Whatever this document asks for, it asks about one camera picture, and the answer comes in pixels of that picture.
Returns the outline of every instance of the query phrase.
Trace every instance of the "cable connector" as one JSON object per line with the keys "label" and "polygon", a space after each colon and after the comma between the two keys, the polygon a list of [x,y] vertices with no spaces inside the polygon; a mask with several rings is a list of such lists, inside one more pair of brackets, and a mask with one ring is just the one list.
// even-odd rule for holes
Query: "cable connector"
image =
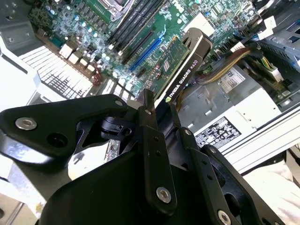
{"label": "cable connector", "polygon": [[280,71],[278,70],[277,67],[276,67],[274,70],[269,71],[269,72],[272,74],[273,78],[274,78],[277,82],[280,82],[280,81],[283,81],[283,80],[284,80],[283,77],[282,77],[282,75],[281,75],[281,73],[280,73]]}

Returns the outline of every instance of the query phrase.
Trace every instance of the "blue pcie slot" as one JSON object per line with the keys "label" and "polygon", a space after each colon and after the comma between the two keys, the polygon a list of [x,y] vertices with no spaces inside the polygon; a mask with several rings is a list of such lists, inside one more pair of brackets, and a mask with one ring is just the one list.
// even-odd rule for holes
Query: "blue pcie slot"
{"label": "blue pcie slot", "polygon": [[142,55],[134,62],[134,64],[129,68],[130,72],[133,72],[150,54],[153,52],[157,46],[163,41],[163,36],[166,29],[161,33],[161,35],[142,53]]}

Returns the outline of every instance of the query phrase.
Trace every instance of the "silver screw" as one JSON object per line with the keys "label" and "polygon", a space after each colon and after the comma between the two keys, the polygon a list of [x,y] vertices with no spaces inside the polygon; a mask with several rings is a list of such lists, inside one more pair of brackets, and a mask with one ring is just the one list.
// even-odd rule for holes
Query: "silver screw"
{"label": "silver screw", "polygon": [[217,151],[214,149],[214,148],[212,148],[212,147],[210,147],[210,151],[212,152],[212,153],[216,153]]}
{"label": "silver screw", "polygon": [[38,124],[32,118],[22,117],[15,121],[15,125],[21,130],[33,130]]}
{"label": "silver screw", "polygon": [[115,103],[119,106],[123,106],[123,103],[121,103],[120,101],[116,100]]}
{"label": "silver screw", "polygon": [[164,188],[164,187],[158,187],[156,189],[156,195],[158,196],[158,198],[164,202],[164,203],[170,203],[171,201],[171,194],[168,191],[168,189]]}
{"label": "silver screw", "polygon": [[152,114],[148,109],[145,109],[145,112],[148,113],[149,115]]}
{"label": "silver screw", "polygon": [[10,43],[13,43],[15,40],[14,40],[12,37],[9,37],[9,38],[8,38],[8,41],[9,41]]}
{"label": "silver screw", "polygon": [[184,132],[186,132],[187,135],[192,135],[192,133],[189,130],[184,130]]}
{"label": "silver screw", "polygon": [[222,221],[224,225],[231,225],[231,220],[229,216],[222,210],[219,210],[217,212],[217,215],[219,216],[219,219]]}

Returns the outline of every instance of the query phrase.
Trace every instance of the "nvidia logo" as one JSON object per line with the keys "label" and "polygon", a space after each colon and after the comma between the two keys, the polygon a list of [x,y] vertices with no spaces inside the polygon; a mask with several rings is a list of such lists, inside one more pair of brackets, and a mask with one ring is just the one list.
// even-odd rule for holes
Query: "nvidia logo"
{"label": "nvidia logo", "polygon": [[165,99],[165,102],[170,102],[171,101],[171,98],[170,97],[167,97],[166,99]]}

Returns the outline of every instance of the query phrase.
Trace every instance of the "green circuit board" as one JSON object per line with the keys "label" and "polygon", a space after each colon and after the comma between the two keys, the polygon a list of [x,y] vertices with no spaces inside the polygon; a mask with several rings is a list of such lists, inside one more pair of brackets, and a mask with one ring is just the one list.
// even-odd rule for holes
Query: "green circuit board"
{"label": "green circuit board", "polygon": [[156,93],[155,100],[159,98],[188,53],[189,49],[175,36],[145,82],[144,88]]}
{"label": "green circuit board", "polygon": [[[141,1],[136,0],[133,8]],[[102,75],[125,80],[128,91],[134,96],[139,94],[146,83],[153,81],[151,79],[151,76],[155,76],[153,68],[164,51],[168,49],[175,36],[180,39],[184,35],[185,27],[199,14],[203,15],[210,29],[213,29],[213,33],[210,34],[214,44],[211,53],[218,51],[235,33],[259,17],[250,0],[164,0],[141,30],[130,38],[130,43],[120,55],[116,49],[109,48],[109,39],[118,29],[120,20],[112,22],[111,13],[98,0],[73,0],[70,5],[57,4],[53,0],[39,2],[40,4],[35,4],[36,6],[32,8],[29,18],[36,27],[47,32],[49,41],[58,48],[67,41],[73,41],[84,57],[91,60],[96,58],[95,63],[101,61]],[[138,48],[125,65],[122,64],[124,56],[132,52],[150,32],[153,33],[150,38]],[[130,71],[133,63],[162,34],[161,43],[151,50],[134,71]],[[208,62],[213,62],[211,56],[208,56]],[[146,72],[137,77],[141,68],[146,69]],[[153,89],[158,93],[159,88],[160,85]]]}

